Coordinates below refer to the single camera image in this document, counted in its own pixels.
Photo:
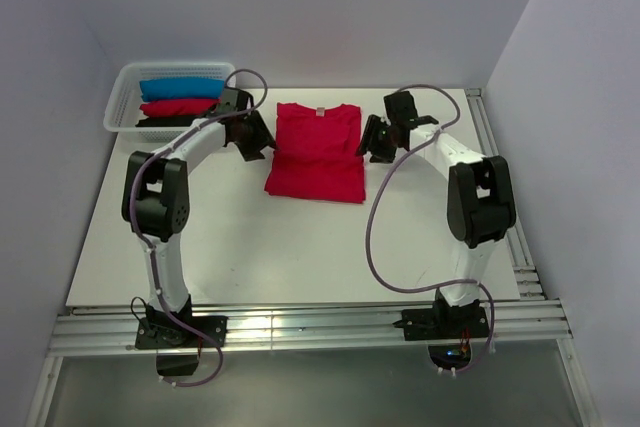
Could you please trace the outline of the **red t shirt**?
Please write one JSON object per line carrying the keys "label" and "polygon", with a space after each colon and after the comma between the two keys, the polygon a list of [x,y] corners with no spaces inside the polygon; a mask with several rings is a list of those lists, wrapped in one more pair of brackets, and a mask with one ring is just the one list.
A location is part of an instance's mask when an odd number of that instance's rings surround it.
{"label": "red t shirt", "polygon": [[356,153],[361,122],[361,108],[355,105],[326,109],[279,103],[277,149],[265,192],[304,200],[364,203],[364,160]]}
{"label": "red t shirt", "polygon": [[215,108],[217,104],[217,99],[165,99],[143,103],[139,110],[148,118],[197,116],[210,108]]}

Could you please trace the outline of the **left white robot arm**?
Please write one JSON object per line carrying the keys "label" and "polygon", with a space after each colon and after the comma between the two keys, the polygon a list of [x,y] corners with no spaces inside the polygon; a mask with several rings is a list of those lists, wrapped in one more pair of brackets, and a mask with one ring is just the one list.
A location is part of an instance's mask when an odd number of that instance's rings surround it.
{"label": "left white robot arm", "polygon": [[181,233],[190,216],[189,175],[209,155],[234,145],[246,162],[260,160],[276,142],[252,94],[225,87],[214,107],[165,146],[130,155],[121,215],[145,254],[150,298],[142,335],[162,346],[186,346],[205,339],[192,313],[184,280]]}

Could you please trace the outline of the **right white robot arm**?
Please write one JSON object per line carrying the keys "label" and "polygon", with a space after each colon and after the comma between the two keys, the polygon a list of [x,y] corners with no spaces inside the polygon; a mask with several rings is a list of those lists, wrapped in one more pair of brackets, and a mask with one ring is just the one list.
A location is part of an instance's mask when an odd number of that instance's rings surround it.
{"label": "right white robot arm", "polygon": [[385,96],[386,115],[370,115],[357,152],[397,170],[417,155],[447,182],[446,221],[455,240],[451,280],[430,286],[435,299],[423,309],[402,312],[395,327],[407,341],[491,339],[495,306],[483,283],[489,260],[517,220],[509,166],[502,156],[481,154],[448,133],[452,121],[440,123],[419,115],[409,88]]}

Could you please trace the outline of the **rolled black t shirt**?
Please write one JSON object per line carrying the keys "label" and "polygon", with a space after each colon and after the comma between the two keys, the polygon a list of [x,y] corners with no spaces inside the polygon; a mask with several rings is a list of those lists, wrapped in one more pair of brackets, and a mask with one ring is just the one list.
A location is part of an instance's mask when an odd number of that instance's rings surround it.
{"label": "rolled black t shirt", "polygon": [[137,128],[173,128],[188,127],[196,119],[195,115],[178,115],[171,117],[146,117],[137,122]]}

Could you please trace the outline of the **rolled blue t shirt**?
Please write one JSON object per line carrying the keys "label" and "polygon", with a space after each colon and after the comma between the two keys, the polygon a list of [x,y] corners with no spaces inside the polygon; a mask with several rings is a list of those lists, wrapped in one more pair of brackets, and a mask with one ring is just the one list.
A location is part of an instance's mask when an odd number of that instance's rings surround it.
{"label": "rolled blue t shirt", "polygon": [[159,78],[139,82],[144,102],[185,98],[216,99],[224,87],[223,80],[203,77]]}

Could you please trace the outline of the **rolled red t shirt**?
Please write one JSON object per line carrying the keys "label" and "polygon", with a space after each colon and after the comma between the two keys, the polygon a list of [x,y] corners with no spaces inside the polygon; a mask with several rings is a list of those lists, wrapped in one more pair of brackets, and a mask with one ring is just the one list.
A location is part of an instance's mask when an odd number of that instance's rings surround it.
{"label": "rolled red t shirt", "polygon": [[139,110],[148,118],[197,116],[210,108],[215,108],[217,104],[217,99],[165,99],[143,103]]}

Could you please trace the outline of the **white perforated plastic basket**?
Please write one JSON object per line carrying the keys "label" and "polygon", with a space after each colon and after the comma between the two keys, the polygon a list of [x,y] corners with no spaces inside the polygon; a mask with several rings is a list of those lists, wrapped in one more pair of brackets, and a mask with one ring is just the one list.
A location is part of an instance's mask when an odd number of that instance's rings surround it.
{"label": "white perforated plastic basket", "polygon": [[125,65],[116,77],[107,102],[103,126],[132,142],[167,143],[186,127],[137,127],[143,118],[141,81],[199,77],[225,81],[235,67],[223,61],[151,61]]}

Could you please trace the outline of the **aluminium front rail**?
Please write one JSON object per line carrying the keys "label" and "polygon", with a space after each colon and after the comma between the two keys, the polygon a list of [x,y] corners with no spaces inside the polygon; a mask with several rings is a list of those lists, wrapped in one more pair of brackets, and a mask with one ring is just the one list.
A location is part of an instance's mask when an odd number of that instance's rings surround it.
{"label": "aluminium front rail", "polygon": [[[404,344],[403,304],[281,309],[203,309],[228,318],[223,351],[292,351],[395,347]],[[558,300],[499,302],[495,341],[564,340],[572,337]],[[152,355],[135,347],[137,321],[129,313],[86,314],[57,319],[47,354],[51,357]]]}

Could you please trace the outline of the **aluminium side rail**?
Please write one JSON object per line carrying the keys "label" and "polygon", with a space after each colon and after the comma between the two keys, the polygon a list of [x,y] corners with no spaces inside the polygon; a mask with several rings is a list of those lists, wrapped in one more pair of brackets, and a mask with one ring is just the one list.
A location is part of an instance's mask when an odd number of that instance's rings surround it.
{"label": "aluminium side rail", "polygon": [[510,252],[520,298],[525,301],[545,299],[536,266],[531,256],[523,228],[517,218],[515,196],[512,191],[510,168],[507,160],[498,152],[482,90],[466,89],[465,97],[479,138],[480,146],[489,158],[491,203],[507,226],[502,230]]}

